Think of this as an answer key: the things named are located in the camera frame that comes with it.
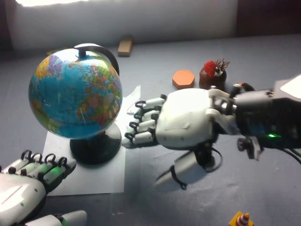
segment robotic hand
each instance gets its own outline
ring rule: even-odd
[[[258,160],[264,147],[292,151],[300,148],[300,83],[301,75],[277,81],[273,89],[267,90],[257,91],[240,83],[233,85],[229,94],[215,87],[182,89],[168,96],[138,101],[135,105],[139,110],[122,145],[129,149],[162,145],[188,150],[155,184],[174,180],[185,190],[187,184],[181,176],[185,172],[198,165],[211,172],[221,165],[222,158],[214,167],[212,156],[212,151],[220,155],[212,147],[219,134],[245,136],[238,140],[238,149],[247,150],[250,159]]]
[[[49,154],[42,159],[30,150],[1,170],[0,226],[84,226],[87,214],[76,211],[65,215],[48,215],[25,223],[42,208],[46,195],[53,191],[76,167],[74,159]]]

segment gray tablecloth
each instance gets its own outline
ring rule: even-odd
[[[117,58],[124,95],[141,85],[142,99],[169,94],[176,70],[196,76],[210,59],[230,61],[227,85],[247,82],[256,89],[301,73],[301,35],[162,43],[134,46],[130,58]],[[0,59],[0,165],[24,149],[42,152],[46,130],[29,108],[30,77],[46,53],[2,54]],[[291,156],[266,149],[251,161],[236,148],[236,137],[221,136],[215,148],[224,157],[214,173],[200,175],[187,191],[153,189],[156,177],[183,152],[161,146],[128,150],[122,194],[48,197],[39,216],[85,210],[89,226],[220,226],[238,211],[257,226],[299,225],[301,166]]]

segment globe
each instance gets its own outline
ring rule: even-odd
[[[104,134],[122,104],[116,68],[102,54],[89,51],[105,48],[94,44],[84,44],[83,48],[46,57],[33,73],[28,91],[39,123],[56,135],[76,140]],[[105,53],[112,59],[111,52]]]

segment yellow base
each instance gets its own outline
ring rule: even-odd
[[[68,48],[68,47],[63,47],[63,48],[59,48],[59,49],[56,49],[56,50],[49,51],[49,52],[47,52],[47,55],[49,56],[49,55],[51,55],[51,54],[53,54],[53,53],[55,53],[55,52],[58,52],[58,51],[60,51],[60,50],[67,49],[67,48]]]
[[[236,220],[237,218],[241,217],[243,215],[242,212],[238,211],[237,214],[234,216],[234,218],[229,222],[229,226],[236,226]],[[254,223],[249,219],[248,226],[254,226]]]

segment gray backdrop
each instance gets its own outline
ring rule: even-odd
[[[80,43],[233,37],[237,0],[90,0],[24,8],[6,0],[15,49],[60,48]]]
[[[130,58],[118,58],[124,95],[141,85],[142,99],[174,91],[172,75],[190,69],[196,75],[205,61],[230,61],[227,84],[247,82],[256,89],[301,73],[301,35],[176,42],[134,46]],[[117,48],[111,49],[116,54]],[[46,131],[29,108],[28,83],[45,52],[1,55],[0,165],[28,148],[42,152]],[[221,136],[215,148],[221,168],[200,174],[187,191],[156,191],[152,183],[183,152],[161,146],[128,150],[123,194],[48,197],[39,216],[85,210],[89,226],[220,226],[237,211],[249,212],[258,226],[299,225],[301,166],[291,156],[267,149],[251,161],[236,148],[236,137]]]

